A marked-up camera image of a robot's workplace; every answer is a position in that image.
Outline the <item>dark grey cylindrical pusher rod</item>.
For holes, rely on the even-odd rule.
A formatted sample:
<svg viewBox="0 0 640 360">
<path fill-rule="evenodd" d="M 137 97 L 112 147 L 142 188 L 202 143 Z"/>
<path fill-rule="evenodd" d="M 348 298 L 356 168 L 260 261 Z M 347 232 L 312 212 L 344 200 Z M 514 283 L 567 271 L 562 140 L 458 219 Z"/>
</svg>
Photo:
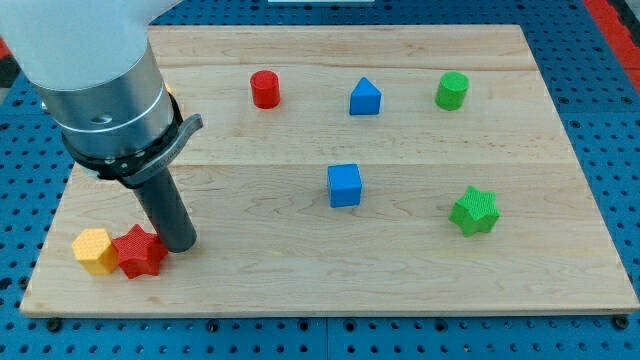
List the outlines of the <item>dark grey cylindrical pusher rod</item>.
<svg viewBox="0 0 640 360">
<path fill-rule="evenodd" d="M 135 187 L 133 193 L 169 252 L 193 247 L 197 233 L 167 168 Z"/>
</svg>

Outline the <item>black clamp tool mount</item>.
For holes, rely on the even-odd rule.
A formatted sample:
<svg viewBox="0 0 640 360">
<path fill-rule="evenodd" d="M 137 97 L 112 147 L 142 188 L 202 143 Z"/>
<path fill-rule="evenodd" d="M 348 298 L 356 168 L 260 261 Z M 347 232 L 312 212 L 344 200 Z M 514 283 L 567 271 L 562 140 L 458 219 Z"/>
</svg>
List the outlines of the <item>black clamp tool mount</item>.
<svg viewBox="0 0 640 360">
<path fill-rule="evenodd" d="M 74 141 L 80 139 L 81 133 L 64 134 L 63 143 L 75 161 L 99 179 L 116 180 L 130 189 L 139 188 L 165 171 L 190 137 L 203 127 L 200 114 L 184 120 L 175 98 L 170 93 L 167 96 L 171 100 L 168 127 L 140 149 L 128 148 L 133 140 L 143 140 L 144 134 L 137 128 L 125 131 L 123 127 L 117 127 L 94 136 L 88 134 L 88 140 L 80 145 Z"/>
</svg>

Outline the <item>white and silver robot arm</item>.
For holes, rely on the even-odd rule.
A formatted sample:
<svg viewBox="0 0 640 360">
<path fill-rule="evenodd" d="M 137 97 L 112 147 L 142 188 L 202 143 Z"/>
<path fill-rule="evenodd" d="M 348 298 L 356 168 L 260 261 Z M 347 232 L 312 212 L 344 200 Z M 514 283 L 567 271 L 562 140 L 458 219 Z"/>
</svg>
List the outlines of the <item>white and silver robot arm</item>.
<svg viewBox="0 0 640 360">
<path fill-rule="evenodd" d="M 166 248 L 197 233 L 168 170 L 202 118 L 181 115 L 149 42 L 174 0 L 3 0 L 1 36 L 72 158 L 132 190 Z"/>
</svg>

